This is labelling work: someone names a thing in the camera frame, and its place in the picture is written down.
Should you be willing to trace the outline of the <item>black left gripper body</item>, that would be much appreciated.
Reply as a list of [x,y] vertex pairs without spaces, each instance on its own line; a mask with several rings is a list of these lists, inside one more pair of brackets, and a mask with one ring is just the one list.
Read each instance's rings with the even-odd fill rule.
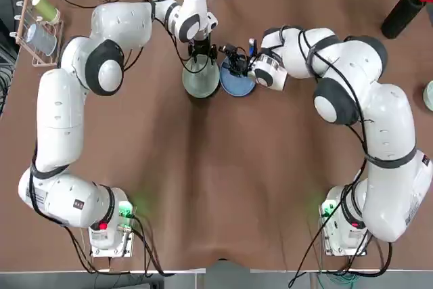
[[210,39],[193,40],[193,56],[208,55],[210,51]]

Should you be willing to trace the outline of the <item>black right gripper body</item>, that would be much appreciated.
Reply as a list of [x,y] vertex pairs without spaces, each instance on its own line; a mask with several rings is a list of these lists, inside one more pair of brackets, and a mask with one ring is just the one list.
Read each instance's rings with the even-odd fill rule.
[[248,73],[252,69],[253,63],[257,57],[257,53],[253,53],[252,55],[238,53],[236,59],[237,73]]

